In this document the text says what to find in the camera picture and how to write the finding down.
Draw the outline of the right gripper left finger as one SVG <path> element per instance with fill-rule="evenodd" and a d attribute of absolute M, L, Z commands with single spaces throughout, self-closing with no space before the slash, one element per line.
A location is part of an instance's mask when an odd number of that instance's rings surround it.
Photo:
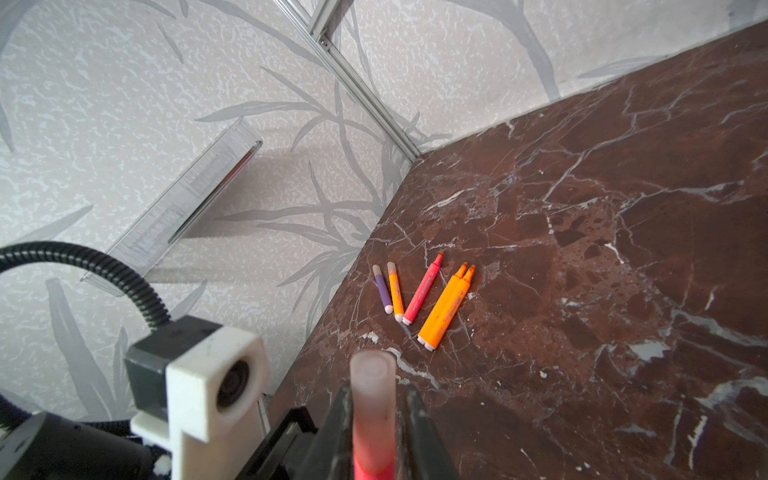
<path fill-rule="evenodd" d="M 349 383 L 333 400 L 295 479 L 353 479 L 353 397 Z"/>

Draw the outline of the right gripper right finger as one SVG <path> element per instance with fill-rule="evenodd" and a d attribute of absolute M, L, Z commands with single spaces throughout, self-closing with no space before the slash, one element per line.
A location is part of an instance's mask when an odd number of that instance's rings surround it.
<path fill-rule="evenodd" d="M 458 479 L 459 475 L 419 391 L 404 387 L 401 451 L 405 479 Z"/>

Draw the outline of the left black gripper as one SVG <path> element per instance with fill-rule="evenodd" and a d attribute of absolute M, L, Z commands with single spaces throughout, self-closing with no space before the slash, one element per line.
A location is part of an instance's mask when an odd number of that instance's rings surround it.
<path fill-rule="evenodd" d="M 317 432 L 318 428 L 305 406 L 287 410 L 236 479 L 294 479 Z"/>

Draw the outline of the translucent pen cap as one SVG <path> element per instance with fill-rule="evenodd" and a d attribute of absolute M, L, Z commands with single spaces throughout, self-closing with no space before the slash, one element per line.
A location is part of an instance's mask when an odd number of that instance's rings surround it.
<path fill-rule="evenodd" d="M 384 351 L 362 351 L 350 362 L 353 446 L 395 450 L 396 363 Z"/>

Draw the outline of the orange highlighter lone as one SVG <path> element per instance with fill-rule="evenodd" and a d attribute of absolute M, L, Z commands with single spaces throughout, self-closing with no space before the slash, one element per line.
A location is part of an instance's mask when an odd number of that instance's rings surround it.
<path fill-rule="evenodd" d="M 390 284 L 391 298 L 393 302 L 394 317 L 398 322 L 402 322 L 404 318 L 404 305 L 402 299 L 402 293 L 399 283 L 399 276 L 397 273 L 397 267 L 394 262 L 387 263 L 388 278 Z"/>

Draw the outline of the purple highlighter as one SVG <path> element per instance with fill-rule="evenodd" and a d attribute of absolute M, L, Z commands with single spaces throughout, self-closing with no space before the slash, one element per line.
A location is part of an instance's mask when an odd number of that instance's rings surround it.
<path fill-rule="evenodd" d="M 384 311 L 391 315 L 394 312 L 394 306 L 392 298 L 388 289 L 387 281 L 384 278 L 383 272 L 379 265 L 372 266 L 372 272 L 374 280 L 379 292 L 379 296 L 384 307 Z"/>

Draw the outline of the pink highlighter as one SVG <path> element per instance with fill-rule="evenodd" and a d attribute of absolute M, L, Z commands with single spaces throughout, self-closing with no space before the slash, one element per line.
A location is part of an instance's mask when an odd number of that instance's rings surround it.
<path fill-rule="evenodd" d="M 394 480 L 395 479 L 395 450 L 365 450 L 354 451 L 355 480 Z"/>
<path fill-rule="evenodd" d="M 401 322 L 405 325 L 411 325 L 416 319 L 427 294 L 429 293 L 441 267 L 444 253 L 440 252 L 435 260 L 427 268 L 422 280 L 411 299 L 405 313 L 403 314 Z"/>

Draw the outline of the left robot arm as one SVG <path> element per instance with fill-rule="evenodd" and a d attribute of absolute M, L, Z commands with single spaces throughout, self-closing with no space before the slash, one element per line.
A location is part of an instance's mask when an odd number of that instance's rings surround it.
<path fill-rule="evenodd" d="M 124 366 L 137 412 L 127 422 L 76 422 L 1 404 L 5 479 L 290 479 L 316 434 L 305 408 L 263 423 L 269 368 L 259 336 L 194 316 L 172 318 L 132 268 L 55 241 L 1 251 L 1 267 L 57 263 L 96 274 L 138 308 L 150 334 Z"/>

